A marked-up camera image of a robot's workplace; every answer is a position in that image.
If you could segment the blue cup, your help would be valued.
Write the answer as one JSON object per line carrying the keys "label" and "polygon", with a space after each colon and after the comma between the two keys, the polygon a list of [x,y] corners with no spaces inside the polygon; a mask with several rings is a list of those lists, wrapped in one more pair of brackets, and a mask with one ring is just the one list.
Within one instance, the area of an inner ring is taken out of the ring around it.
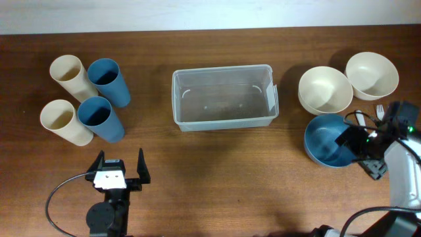
{"label": "blue cup", "polygon": [[119,142],[125,135],[120,119],[104,97],[95,96],[83,101],[77,116],[84,126],[108,143]]}
{"label": "blue cup", "polygon": [[131,95],[119,65],[112,59],[102,58],[91,63],[88,79],[115,107],[126,107]]}

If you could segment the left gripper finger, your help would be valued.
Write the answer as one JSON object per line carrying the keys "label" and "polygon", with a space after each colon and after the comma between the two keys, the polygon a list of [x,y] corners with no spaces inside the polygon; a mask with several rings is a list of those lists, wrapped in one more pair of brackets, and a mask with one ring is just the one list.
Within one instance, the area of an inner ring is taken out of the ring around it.
{"label": "left gripper finger", "polygon": [[105,152],[103,150],[101,150],[99,152],[97,158],[94,160],[94,162],[88,168],[87,172],[96,172],[99,169],[101,169],[104,158],[105,158]]}
{"label": "left gripper finger", "polygon": [[137,160],[137,173],[139,175],[140,180],[150,180],[151,176],[149,174],[149,170],[147,168],[147,165],[145,163],[145,158],[143,154],[143,150],[139,149],[139,155]]}

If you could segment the blue bowl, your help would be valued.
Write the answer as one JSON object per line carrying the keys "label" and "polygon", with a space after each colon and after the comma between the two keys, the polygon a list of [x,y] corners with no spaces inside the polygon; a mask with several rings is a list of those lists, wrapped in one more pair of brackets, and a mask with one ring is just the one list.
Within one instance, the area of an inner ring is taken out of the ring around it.
{"label": "blue bowl", "polygon": [[319,115],[305,129],[304,147],[307,155],[317,164],[329,168],[349,166],[356,156],[335,140],[348,128],[343,117],[335,114]]}

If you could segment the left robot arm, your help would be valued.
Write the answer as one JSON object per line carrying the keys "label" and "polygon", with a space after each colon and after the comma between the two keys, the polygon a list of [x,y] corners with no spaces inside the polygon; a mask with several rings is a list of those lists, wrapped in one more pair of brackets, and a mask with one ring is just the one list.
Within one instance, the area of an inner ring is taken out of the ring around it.
{"label": "left robot arm", "polygon": [[137,158],[137,178],[126,178],[126,168],[121,159],[105,159],[100,151],[87,170],[86,180],[104,194],[104,201],[94,204],[86,215],[90,236],[126,236],[130,194],[142,191],[144,184],[151,183],[143,150]]}

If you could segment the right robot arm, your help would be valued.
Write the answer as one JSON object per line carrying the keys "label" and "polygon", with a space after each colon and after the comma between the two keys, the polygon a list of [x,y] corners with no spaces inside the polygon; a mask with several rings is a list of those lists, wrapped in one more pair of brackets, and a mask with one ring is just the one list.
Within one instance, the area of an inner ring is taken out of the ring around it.
{"label": "right robot arm", "polygon": [[389,104],[385,115],[373,118],[373,127],[354,124],[347,117],[320,115],[305,129],[307,155],[331,168],[359,164],[374,180],[389,173],[390,204],[369,207],[350,216],[341,230],[327,225],[311,236],[346,236],[358,217],[383,211],[385,215],[363,236],[420,235],[420,131],[415,123],[419,108],[407,101]]}

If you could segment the cream bowl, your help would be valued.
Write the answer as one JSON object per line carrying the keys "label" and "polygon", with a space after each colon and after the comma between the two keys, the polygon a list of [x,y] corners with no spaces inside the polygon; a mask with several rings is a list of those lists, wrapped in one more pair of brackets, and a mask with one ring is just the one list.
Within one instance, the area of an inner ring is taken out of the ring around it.
{"label": "cream bowl", "polygon": [[346,64],[345,75],[353,87],[354,96],[365,101],[388,96],[399,85],[395,65],[383,55],[373,52],[353,55]]}
{"label": "cream bowl", "polygon": [[302,107],[311,114],[339,113],[351,104],[353,87],[339,70],[316,66],[300,78],[298,98]]}

